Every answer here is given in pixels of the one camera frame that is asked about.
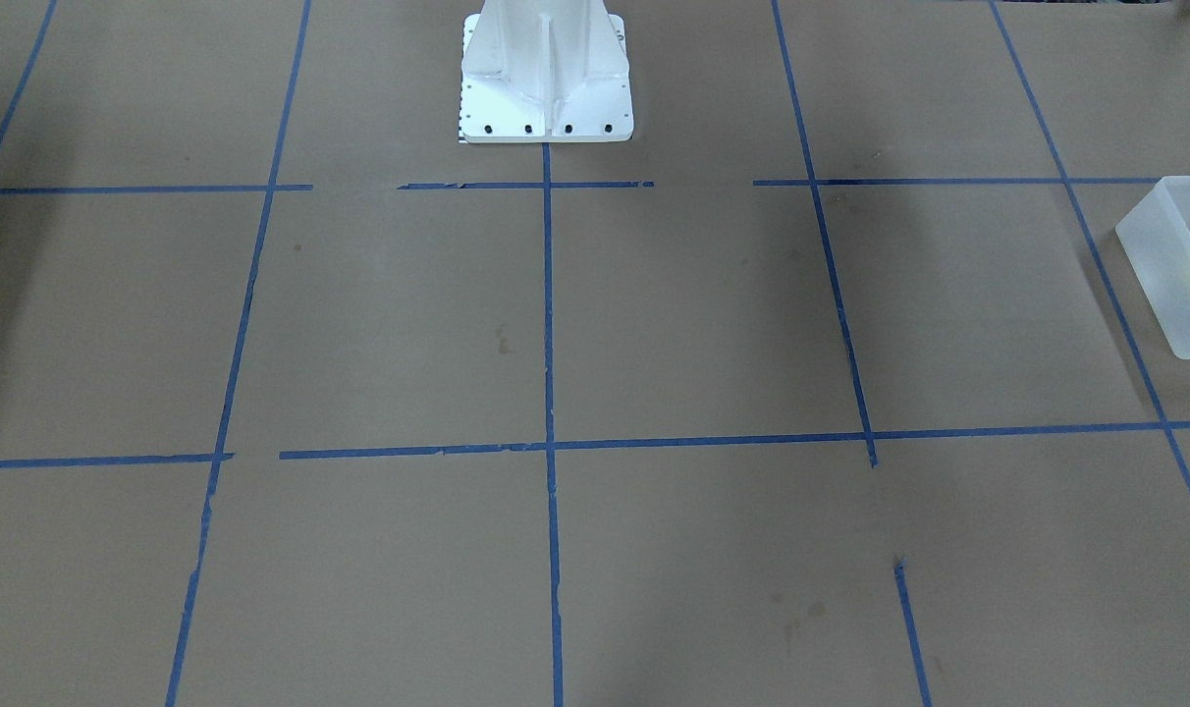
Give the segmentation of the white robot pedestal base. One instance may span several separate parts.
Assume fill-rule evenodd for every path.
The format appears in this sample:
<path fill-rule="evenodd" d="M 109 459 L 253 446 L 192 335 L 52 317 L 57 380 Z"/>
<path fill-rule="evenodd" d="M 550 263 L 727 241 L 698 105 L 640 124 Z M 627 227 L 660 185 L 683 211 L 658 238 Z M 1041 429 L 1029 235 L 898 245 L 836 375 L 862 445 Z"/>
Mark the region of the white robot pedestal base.
<path fill-rule="evenodd" d="M 635 133 L 624 18 L 605 1 L 486 1 L 461 40 L 461 143 Z"/>

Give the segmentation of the clear plastic storage box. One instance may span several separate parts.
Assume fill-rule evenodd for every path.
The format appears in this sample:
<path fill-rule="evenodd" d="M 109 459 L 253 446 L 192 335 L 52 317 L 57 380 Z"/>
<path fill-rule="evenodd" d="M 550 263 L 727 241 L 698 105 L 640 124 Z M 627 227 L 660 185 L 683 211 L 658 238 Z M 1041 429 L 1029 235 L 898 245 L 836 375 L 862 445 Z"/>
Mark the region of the clear plastic storage box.
<path fill-rule="evenodd" d="M 1115 231 L 1169 348 L 1190 359 L 1190 175 L 1157 180 Z"/>

